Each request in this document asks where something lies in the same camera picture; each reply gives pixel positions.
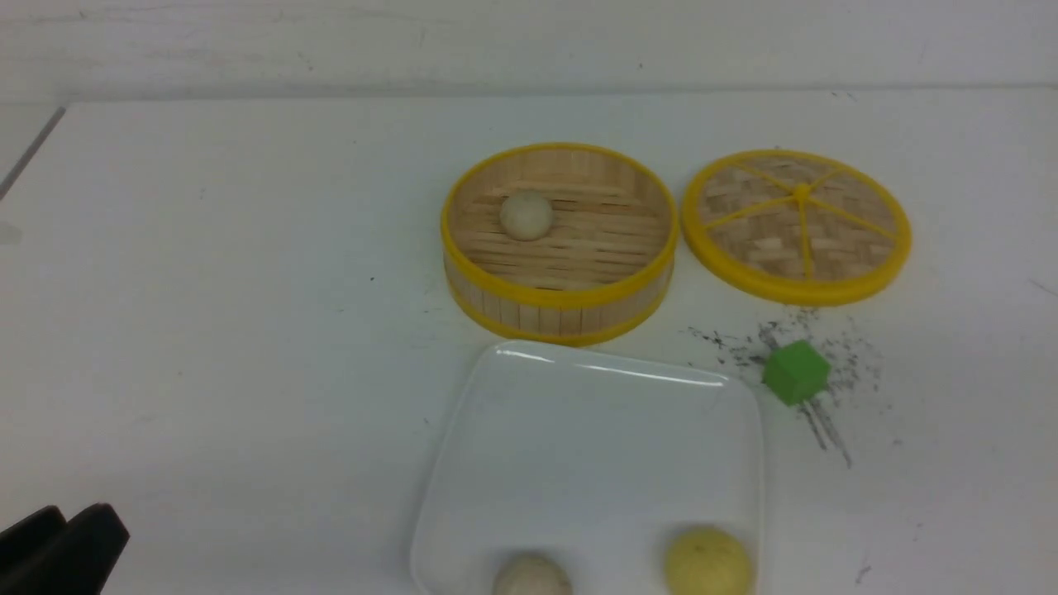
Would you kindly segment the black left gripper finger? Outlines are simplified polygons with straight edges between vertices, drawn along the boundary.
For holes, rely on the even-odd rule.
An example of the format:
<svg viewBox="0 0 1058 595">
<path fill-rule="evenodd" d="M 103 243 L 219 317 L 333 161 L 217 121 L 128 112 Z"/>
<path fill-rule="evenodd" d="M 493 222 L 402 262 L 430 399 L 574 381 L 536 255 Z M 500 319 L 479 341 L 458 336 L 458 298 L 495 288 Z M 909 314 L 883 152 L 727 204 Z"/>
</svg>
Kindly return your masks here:
<svg viewBox="0 0 1058 595">
<path fill-rule="evenodd" d="M 44 549 L 1 571 L 2 594 L 99 594 L 130 538 L 116 509 L 95 503 L 71 519 Z"/>
<path fill-rule="evenodd" d="M 1 531 L 1 571 L 15 571 L 45 548 L 67 526 L 63 512 L 45 506 Z"/>
</svg>

